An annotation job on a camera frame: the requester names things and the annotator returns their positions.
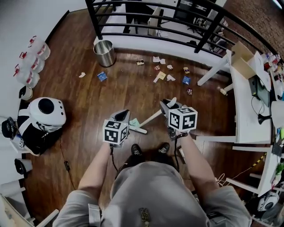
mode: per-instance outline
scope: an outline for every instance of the black and white marker cube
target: black and white marker cube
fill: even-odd
[[[128,124],[105,120],[103,123],[103,141],[111,144],[121,144],[128,135]]]
[[[169,110],[169,126],[179,132],[185,133],[196,129],[197,111],[192,107]]]

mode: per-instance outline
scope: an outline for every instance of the stainless steel bin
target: stainless steel bin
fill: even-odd
[[[114,47],[109,40],[102,40],[96,43],[94,53],[99,64],[103,67],[112,66],[116,61]]]

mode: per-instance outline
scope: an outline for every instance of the white plastic jug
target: white plastic jug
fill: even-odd
[[[37,36],[34,36],[30,39],[28,48],[29,52],[37,54],[43,61],[46,60],[50,55],[48,45]]]
[[[34,88],[39,81],[39,74],[36,72],[32,72],[28,68],[19,67],[16,65],[15,67],[15,74],[16,79],[18,82],[24,84],[27,87]]]
[[[23,60],[23,66],[36,73],[39,73],[44,67],[44,61],[33,53],[22,52],[20,58]]]

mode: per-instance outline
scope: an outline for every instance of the wooden floor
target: wooden floor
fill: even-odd
[[[197,81],[206,72],[206,67],[186,59],[169,55],[165,58],[174,69],[169,71],[161,65],[161,71],[171,74],[176,81],[159,80],[152,62],[153,53],[117,50],[117,61],[109,67],[101,67],[94,56],[92,47],[95,39],[94,29],[86,10],[70,13],[60,25],[49,46],[51,56],[40,73],[40,81],[34,90],[34,97],[52,97],[63,101],[67,122],[63,134],[56,144],[40,157],[27,155],[33,163],[33,170],[24,180],[24,196],[31,215],[44,219],[54,209],[61,209],[68,194],[73,190],[70,177],[64,167],[64,158],[69,161],[71,180],[75,187],[96,155],[102,143],[103,121],[110,114],[122,109],[131,111],[131,119],[144,121],[159,110],[159,101],[177,97],[177,100],[198,111],[196,135],[234,135],[235,102],[234,95],[223,96],[216,87],[229,84],[229,79],[217,76],[202,87]],[[143,59],[145,64],[137,66]],[[190,70],[190,86],[182,84],[183,67]],[[108,78],[100,82],[97,74],[104,71]],[[79,78],[81,72],[86,76]],[[186,89],[193,89],[189,96]],[[158,117],[147,124],[147,135],[131,132],[121,150],[114,151],[114,159],[120,166],[130,155],[133,143],[139,143],[143,151],[155,149],[161,142],[170,142],[165,126],[165,118]],[[170,142],[170,155],[174,144]],[[223,172],[234,177],[251,166],[261,153],[232,151],[232,144],[202,142],[197,144],[208,160],[215,176]],[[181,165],[181,175],[185,184],[193,190],[185,165]],[[100,198],[102,209],[110,201],[110,188],[114,181],[115,169],[109,160],[106,180]],[[239,179],[248,176],[245,173]]]

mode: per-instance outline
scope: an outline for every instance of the gray t-shirt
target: gray t-shirt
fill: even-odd
[[[233,187],[211,192],[201,207],[171,166],[144,162],[121,171],[110,193],[111,202],[100,217],[98,202],[85,191],[73,191],[53,227],[144,227],[140,208],[146,208],[149,227],[249,227],[251,217]]]

